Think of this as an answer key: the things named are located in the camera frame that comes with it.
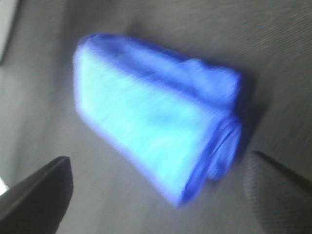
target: folded blue towel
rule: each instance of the folded blue towel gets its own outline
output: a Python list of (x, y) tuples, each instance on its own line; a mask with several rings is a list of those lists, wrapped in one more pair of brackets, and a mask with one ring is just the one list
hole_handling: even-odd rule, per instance
[(94, 34), (74, 55), (76, 108), (174, 206), (235, 155), (240, 74), (149, 42)]

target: black plastic object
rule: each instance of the black plastic object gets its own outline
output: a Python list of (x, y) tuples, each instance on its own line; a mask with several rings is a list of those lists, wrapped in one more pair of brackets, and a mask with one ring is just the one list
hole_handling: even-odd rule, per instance
[(0, 196), (0, 234), (54, 234), (72, 193), (70, 159), (57, 157)]
[(247, 199), (268, 234), (312, 233), (312, 183), (269, 156), (249, 155)]

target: rolled fabric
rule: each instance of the rolled fabric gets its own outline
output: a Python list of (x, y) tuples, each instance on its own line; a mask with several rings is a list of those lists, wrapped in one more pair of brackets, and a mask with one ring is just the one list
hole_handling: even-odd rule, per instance
[(133, 37), (94, 34), (74, 55), (78, 114), (174, 206), (231, 165), (240, 74)]

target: gray fabric surface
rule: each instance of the gray fabric surface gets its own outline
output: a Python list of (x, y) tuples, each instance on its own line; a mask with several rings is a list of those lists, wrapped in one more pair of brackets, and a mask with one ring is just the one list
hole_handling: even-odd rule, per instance
[(70, 156), (74, 195), (58, 233), (263, 233), (243, 194), (244, 158), (189, 206), (170, 207), (76, 115), (72, 53), (82, 36), (119, 32), (247, 72), (261, 110), (248, 149), (312, 180), (311, 9), (309, 0), (22, 1), (0, 67), (0, 176), (12, 186)]

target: blue cloth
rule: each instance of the blue cloth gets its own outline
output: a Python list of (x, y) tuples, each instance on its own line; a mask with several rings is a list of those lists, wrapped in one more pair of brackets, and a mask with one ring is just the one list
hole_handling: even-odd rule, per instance
[(230, 68), (132, 37), (90, 35), (74, 55), (77, 112), (174, 206), (230, 167), (239, 89)]

